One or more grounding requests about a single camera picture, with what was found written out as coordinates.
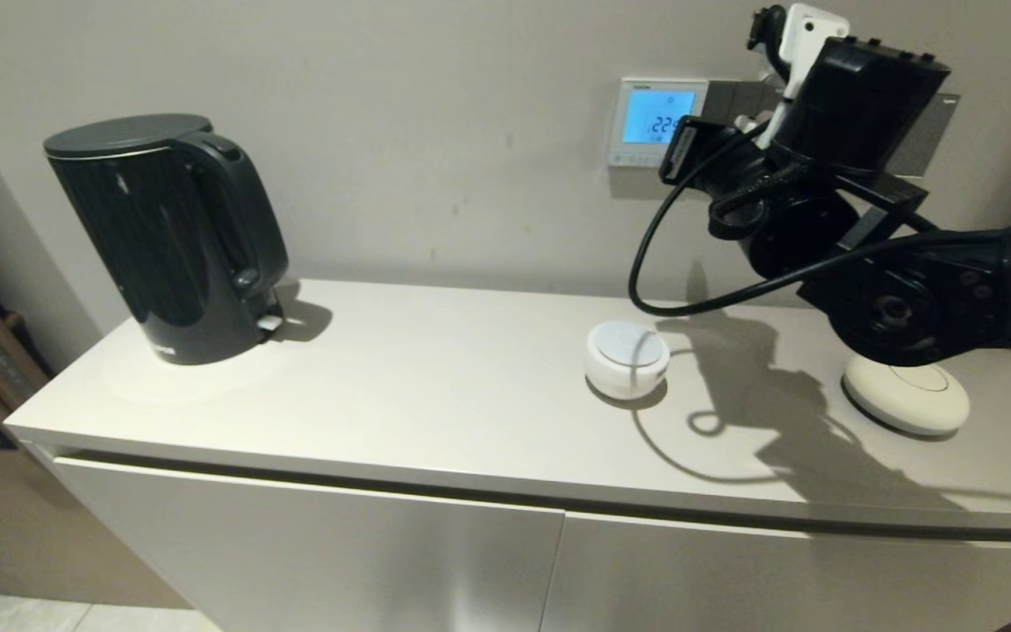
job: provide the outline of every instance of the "thermostat display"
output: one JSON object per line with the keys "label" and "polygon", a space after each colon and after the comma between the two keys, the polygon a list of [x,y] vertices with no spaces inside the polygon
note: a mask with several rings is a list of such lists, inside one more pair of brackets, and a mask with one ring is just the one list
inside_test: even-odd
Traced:
{"label": "thermostat display", "polygon": [[699,116],[708,81],[623,79],[607,164],[658,167],[681,116]]}
{"label": "thermostat display", "polygon": [[669,144],[677,121],[694,113],[696,103],[697,92],[631,91],[623,143]]}

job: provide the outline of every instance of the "cabinet door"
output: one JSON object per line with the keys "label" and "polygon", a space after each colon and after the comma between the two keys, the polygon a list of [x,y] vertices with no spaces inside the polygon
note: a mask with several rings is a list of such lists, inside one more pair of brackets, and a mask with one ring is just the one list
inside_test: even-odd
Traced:
{"label": "cabinet door", "polygon": [[224,632],[534,632],[564,513],[60,457]]}
{"label": "cabinet door", "polygon": [[1011,543],[569,513],[542,632],[992,632]]}

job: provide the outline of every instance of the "kettle lid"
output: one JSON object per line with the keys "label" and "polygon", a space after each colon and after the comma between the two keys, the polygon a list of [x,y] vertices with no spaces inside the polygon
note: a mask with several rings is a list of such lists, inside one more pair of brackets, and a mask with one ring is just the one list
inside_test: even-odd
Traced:
{"label": "kettle lid", "polygon": [[84,124],[50,137],[44,141],[44,153],[53,159],[101,159],[170,147],[177,137],[212,128],[208,118],[192,113],[126,116]]}

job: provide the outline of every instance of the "black electric kettle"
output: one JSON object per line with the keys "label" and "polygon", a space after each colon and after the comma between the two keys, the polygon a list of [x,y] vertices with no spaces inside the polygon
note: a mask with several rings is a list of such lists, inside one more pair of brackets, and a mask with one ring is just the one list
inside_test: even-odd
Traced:
{"label": "black electric kettle", "polygon": [[176,364],[256,347],[288,267],[256,167],[205,116],[85,124],[44,155],[151,347]]}

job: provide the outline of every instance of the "white wall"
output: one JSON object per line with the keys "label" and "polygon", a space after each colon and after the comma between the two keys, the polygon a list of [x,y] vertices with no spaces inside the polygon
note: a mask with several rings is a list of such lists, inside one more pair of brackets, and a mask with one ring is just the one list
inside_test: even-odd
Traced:
{"label": "white wall", "polygon": [[[663,191],[649,176],[608,183],[617,81],[753,77],[743,41],[759,5],[0,1],[0,172],[100,331],[127,311],[40,143],[158,111],[203,113],[254,157],[293,275],[621,295]],[[944,89],[963,100],[924,181],[934,194],[923,212],[955,228],[1011,221],[1011,3],[823,5],[859,35],[954,68]],[[698,264],[713,292],[753,279],[737,249],[706,236],[703,205],[673,213],[647,295],[681,298]],[[11,230],[0,227],[8,250]],[[12,264],[27,267],[27,253]],[[20,307],[43,324],[44,344],[95,339],[50,324],[53,307],[29,295]]]}
{"label": "white wall", "polygon": [[27,317],[33,339],[54,367],[65,367],[99,340],[77,293],[65,282],[0,176],[0,300]]}

